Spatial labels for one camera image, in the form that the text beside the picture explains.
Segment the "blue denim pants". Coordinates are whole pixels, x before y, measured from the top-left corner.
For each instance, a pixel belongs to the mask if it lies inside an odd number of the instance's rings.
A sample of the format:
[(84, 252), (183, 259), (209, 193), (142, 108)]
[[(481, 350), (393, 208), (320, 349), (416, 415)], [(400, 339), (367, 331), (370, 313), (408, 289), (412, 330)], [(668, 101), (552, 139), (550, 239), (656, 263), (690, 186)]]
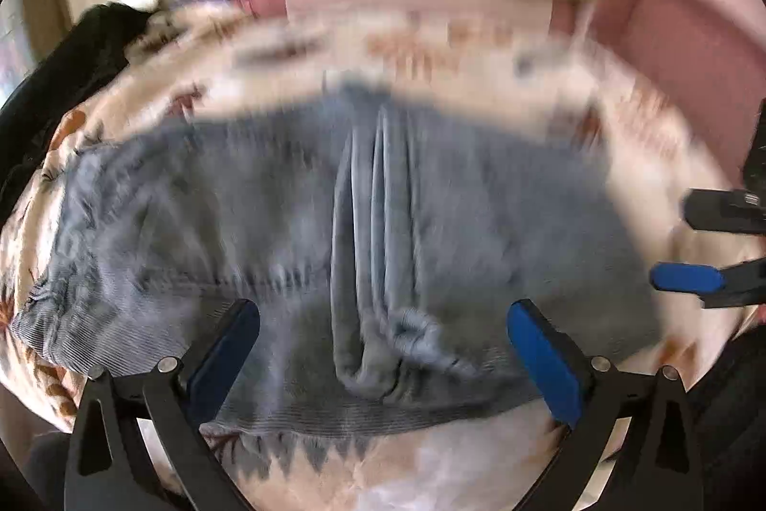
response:
[(661, 335), (596, 159), (358, 86), (80, 153), (11, 329), (68, 370), (140, 374), (239, 298), (261, 332), (215, 421), (249, 434), (522, 405), (535, 389), (505, 335), (522, 298), (617, 361)]

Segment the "pink sofa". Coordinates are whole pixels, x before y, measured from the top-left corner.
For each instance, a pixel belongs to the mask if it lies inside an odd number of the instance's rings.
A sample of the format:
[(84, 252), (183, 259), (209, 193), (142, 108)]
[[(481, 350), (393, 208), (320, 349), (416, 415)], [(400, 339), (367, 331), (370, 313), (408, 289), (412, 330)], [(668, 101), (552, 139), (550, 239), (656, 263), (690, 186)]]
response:
[(259, 17), (331, 5), (479, 13), (571, 34), (576, 20), (660, 87), (708, 144), (724, 172), (742, 168), (765, 99), (765, 7), (761, 0), (249, 0)]

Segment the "black garment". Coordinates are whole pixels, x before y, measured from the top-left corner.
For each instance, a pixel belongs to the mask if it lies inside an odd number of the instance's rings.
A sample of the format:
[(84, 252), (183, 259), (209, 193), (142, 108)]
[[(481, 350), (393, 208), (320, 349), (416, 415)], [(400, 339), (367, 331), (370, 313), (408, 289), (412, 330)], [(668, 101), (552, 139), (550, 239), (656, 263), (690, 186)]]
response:
[(116, 2), (93, 6), (2, 105), (2, 219), (42, 164), (61, 118), (121, 73), (126, 46), (144, 34), (149, 18)]

